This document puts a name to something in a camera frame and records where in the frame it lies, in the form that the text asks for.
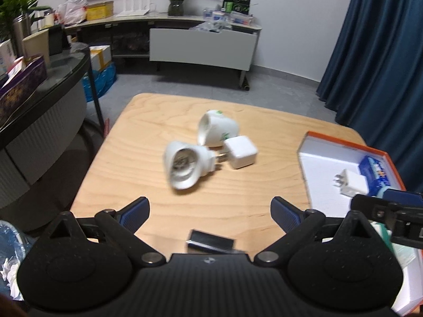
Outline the yellow cardboard box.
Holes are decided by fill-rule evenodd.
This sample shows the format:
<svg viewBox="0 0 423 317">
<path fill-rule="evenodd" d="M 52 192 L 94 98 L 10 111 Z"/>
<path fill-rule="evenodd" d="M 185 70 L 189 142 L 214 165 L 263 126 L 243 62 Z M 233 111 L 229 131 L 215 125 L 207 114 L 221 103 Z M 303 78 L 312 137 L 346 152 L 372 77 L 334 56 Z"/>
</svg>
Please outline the yellow cardboard box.
<svg viewBox="0 0 423 317">
<path fill-rule="evenodd" d="M 113 1 L 89 4 L 86 9 L 86 19 L 88 21 L 94 21 L 111 17 L 113 16 L 113 7 Z"/>
</svg>

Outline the blue card box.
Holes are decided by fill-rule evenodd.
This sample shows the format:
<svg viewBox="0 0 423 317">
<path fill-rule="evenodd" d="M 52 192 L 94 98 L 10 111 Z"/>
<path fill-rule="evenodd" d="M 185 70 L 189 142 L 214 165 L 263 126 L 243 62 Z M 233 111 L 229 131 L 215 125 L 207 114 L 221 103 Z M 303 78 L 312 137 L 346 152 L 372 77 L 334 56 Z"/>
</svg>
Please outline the blue card box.
<svg viewBox="0 0 423 317">
<path fill-rule="evenodd" d="M 369 189 L 367 196 L 382 197 L 384 192 L 392 186 L 380 160 L 365 155 L 358 168 L 367 182 Z"/>
</svg>

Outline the white tv console cabinet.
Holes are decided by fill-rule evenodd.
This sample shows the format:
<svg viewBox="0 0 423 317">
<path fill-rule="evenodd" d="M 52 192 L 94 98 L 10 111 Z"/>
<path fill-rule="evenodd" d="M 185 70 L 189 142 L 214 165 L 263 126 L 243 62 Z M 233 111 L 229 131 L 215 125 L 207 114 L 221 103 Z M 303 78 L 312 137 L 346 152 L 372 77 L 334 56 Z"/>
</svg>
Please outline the white tv console cabinet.
<svg viewBox="0 0 423 317">
<path fill-rule="evenodd" d="M 66 31 L 89 45 L 109 45 L 113 59 L 149 59 L 232 69 L 238 87 L 248 91 L 261 26 L 240 16 L 109 16 L 67 26 Z"/>
</svg>

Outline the blue plastic bag on floor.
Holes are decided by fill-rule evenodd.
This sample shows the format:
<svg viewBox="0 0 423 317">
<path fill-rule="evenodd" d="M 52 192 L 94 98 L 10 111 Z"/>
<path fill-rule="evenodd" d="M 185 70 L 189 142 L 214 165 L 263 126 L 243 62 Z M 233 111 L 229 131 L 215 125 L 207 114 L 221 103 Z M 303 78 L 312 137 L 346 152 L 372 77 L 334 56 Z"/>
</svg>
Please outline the blue plastic bag on floor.
<svg viewBox="0 0 423 317">
<path fill-rule="evenodd" d="M 112 85 L 117 80 L 116 66 L 113 62 L 111 62 L 101 72 L 94 70 L 93 75 L 94 75 L 94 81 L 95 81 L 95 90 L 96 90 L 98 98 L 100 98 L 108 92 L 108 90 L 112 87 Z M 87 102 L 93 101 L 93 94 L 91 91 L 90 80 L 87 74 L 82 78 L 82 85 L 85 92 L 86 101 Z"/>
</svg>

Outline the black usb charger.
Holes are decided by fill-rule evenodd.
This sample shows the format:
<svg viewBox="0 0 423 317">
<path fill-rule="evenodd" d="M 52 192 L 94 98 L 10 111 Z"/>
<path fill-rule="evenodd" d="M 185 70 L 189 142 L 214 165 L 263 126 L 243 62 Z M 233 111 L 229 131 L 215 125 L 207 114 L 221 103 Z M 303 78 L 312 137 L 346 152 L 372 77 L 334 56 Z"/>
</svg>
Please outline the black usb charger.
<svg viewBox="0 0 423 317">
<path fill-rule="evenodd" d="M 230 238 L 213 235 L 199 230 L 191 230 L 186 241 L 188 252 L 206 254 L 240 254 L 242 250 L 235 249 L 235 241 Z"/>
</svg>

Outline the white plastic bag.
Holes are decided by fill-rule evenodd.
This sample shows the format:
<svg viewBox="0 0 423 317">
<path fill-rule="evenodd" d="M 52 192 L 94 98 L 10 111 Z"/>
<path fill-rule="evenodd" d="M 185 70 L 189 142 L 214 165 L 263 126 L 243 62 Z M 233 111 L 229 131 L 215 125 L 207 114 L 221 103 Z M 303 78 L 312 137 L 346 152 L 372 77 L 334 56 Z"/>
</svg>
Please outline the white plastic bag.
<svg viewBox="0 0 423 317">
<path fill-rule="evenodd" d="M 58 22 L 65 26 L 80 24 L 86 20 L 88 0 L 67 0 L 57 7 Z"/>
</svg>

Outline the white yellow box on floor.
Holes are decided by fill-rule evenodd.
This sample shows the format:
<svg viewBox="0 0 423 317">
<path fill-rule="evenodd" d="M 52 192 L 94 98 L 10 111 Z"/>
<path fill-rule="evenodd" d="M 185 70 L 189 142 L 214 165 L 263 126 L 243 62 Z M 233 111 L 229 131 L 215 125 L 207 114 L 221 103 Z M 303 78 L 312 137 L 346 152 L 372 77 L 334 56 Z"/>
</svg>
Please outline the white yellow box on floor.
<svg viewBox="0 0 423 317">
<path fill-rule="evenodd" d="M 103 71 L 112 61 L 111 46 L 91 46 L 90 58 L 93 70 L 98 72 Z"/>
</svg>

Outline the dark glass-top side table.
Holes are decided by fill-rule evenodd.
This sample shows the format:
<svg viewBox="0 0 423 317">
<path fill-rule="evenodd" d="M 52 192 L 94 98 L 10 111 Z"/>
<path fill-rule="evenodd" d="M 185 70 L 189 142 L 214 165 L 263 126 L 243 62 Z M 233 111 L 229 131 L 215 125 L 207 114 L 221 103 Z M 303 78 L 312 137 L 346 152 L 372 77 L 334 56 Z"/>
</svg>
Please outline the dark glass-top side table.
<svg viewBox="0 0 423 317">
<path fill-rule="evenodd" d="M 88 46 L 52 56 L 47 79 L 1 128 L 1 220 L 36 234 L 69 210 L 103 142 L 86 118 Z"/>
</svg>

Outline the dark blue curtain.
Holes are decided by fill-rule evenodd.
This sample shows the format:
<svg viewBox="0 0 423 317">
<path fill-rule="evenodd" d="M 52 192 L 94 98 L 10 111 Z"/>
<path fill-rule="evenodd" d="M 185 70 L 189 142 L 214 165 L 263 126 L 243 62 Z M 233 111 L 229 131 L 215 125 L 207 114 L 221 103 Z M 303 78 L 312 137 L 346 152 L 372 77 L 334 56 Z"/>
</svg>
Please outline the dark blue curtain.
<svg viewBox="0 0 423 317">
<path fill-rule="evenodd" d="M 317 89 L 335 121 L 422 192 L 422 0 L 351 0 Z"/>
</svg>

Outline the white round plug-in diffuser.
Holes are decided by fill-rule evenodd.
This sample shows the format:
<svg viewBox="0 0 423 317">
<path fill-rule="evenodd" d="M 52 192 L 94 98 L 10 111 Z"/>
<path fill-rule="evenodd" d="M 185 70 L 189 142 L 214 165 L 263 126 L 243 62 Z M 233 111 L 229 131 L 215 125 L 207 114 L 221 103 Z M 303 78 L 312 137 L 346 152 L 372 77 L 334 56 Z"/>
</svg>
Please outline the white round plug-in diffuser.
<svg viewBox="0 0 423 317">
<path fill-rule="evenodd" d="M 214 172 L 217 164 L 227 157 L 226 152 L 214 152 L 206 146 L 170 142 L 163 154 L 166 179 L 174 190 L 188 190 L 200 178 Z"/>
</svg>

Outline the black green product box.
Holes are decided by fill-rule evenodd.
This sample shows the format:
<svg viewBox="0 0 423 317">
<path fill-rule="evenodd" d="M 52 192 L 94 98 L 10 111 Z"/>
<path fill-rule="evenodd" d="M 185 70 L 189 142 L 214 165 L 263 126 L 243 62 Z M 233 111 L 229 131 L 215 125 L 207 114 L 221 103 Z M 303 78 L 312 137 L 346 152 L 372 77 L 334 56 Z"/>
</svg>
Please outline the black green product box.
<svg viewBox="0 0 423 317">
<path fill-rule="evenodd" d="M 223 0 L 222 8 L 226 13 L 237 12 L 244 15 L 250 14 L 251 0 Z"/>
</svg>

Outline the white router with antennas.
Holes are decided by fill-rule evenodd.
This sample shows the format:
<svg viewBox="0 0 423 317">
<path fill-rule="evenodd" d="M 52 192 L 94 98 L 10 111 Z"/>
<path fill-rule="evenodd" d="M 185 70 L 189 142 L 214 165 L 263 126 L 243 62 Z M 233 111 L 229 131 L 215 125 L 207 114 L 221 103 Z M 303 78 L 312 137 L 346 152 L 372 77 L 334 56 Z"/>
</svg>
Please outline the white router with antennas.
<svg viewBox="0 0 423 317">
<path fill-rule="evenodd" d="M 123 10 L 117 17 L 145 16 L 151 10 L 151 0 L 122 0 Z"/>
</svg>

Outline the white square charger on table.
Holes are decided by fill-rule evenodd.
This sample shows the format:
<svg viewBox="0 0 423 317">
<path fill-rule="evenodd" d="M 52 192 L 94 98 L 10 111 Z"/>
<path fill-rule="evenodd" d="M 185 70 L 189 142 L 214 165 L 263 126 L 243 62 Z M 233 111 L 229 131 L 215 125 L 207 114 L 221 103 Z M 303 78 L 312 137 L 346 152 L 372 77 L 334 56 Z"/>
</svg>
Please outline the white square charger on table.
<svg viewBox="0 0 423 317">
<path fill-rule="evenodd" d="M 223 151 L 227 154 L 228 163 L 236 170 L 253 165 L 258 156 L 258 149 L 251 139 L 244 135 L 226 139 Z"/>
</svg>

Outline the white charger in box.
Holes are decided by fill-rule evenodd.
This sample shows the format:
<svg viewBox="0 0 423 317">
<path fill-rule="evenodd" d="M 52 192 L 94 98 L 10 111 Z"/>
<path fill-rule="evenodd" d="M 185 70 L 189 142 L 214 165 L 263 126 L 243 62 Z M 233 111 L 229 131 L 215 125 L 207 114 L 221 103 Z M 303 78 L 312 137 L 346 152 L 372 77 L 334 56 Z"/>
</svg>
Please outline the white charger in box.
<svg viewBox="0 0 423 317">
<path fill-rule="evenodd" d="M 369 187 L 363 175 L 344 169 L 334 177 L 335 186 L 342 195 L 353 198 L 355 195 L 367 195 Z"/>
</svg>

